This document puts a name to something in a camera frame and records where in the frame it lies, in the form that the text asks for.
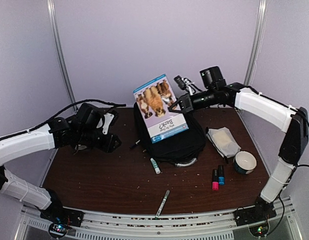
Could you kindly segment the blue dog picture book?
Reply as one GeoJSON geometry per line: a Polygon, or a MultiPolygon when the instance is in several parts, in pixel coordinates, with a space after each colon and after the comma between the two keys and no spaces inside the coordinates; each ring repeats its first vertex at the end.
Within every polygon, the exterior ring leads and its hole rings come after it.
{"type": "Polygon", "coordinates": [[[133,95],[152,143],[189,129],[182,113],[169,111],[177,98],[165,74],[137,87],[133,95]]]}

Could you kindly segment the black student backpack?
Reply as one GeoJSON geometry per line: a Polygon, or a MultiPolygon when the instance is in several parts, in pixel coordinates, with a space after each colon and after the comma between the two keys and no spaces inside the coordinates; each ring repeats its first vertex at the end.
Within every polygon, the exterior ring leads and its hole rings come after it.
{"type": "Polygon", "coordinates": [[[188,163],[197,159],[206,146],[206,135],[192,113],[184,115],[189,129],[156,143],[151,141],[137,103],[133,105],[133,116],[139,144],[151,158],[158,162],[188,163]]]}

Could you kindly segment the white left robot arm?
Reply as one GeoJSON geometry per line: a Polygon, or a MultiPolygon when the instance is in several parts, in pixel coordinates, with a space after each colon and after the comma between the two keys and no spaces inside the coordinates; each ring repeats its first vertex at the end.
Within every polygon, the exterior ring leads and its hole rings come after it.
{"type": "Polygon", "coordinates": [[[35,157],[47,158],[48,152],[66,146],[76,152],[99,149],[111,153],[121,145],[118,136],[109,132],[117,118],[114,109],[102,111],[91,104],[83,104],[68,118],[53,117],[38,128],[0,137],[0,194],[35,206],[52,222],[64,221],[67,212],[57,194],[38,186],[38,174],[43,174],[39,167],[47,167],[47,160],[34,165],[34,177],[29,176],[31,170],[8,170],[8,167],[19,167],[18,160],[27,160],[30,166],[35,157]]]}

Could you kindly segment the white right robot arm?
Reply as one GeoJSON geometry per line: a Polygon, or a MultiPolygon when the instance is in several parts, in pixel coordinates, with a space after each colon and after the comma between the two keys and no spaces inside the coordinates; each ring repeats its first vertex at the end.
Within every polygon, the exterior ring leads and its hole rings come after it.
{"type": "Polygon", "coordinates": [[[269,179],[251,209],[251,217],[261,221],[273,209],[273,202],[290,183],[294,172],[309,142],[309,114],[305,107],[293,107],[265,96],[251,86],[242,83],[211,85],[206,91],[180,96],[168,108],[170,112],[185,114],[214,105],[225,105],[250,113],[270,125],[271,133],[262,134],[270,152],[277,150],[272,158],[269,179]]]}

